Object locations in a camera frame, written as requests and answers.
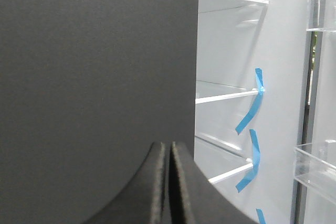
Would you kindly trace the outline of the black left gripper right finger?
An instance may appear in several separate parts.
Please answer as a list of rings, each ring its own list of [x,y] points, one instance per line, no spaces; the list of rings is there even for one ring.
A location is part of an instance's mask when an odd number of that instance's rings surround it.
[[[255,223],[208,181],[183,142],[173,142],[169,161],[172,223]]]

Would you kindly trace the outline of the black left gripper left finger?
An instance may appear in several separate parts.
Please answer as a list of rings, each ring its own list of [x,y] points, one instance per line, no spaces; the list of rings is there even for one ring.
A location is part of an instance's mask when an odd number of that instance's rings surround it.
[[[154,142],[125,187],[85,223],[161,223],[165,144]]]

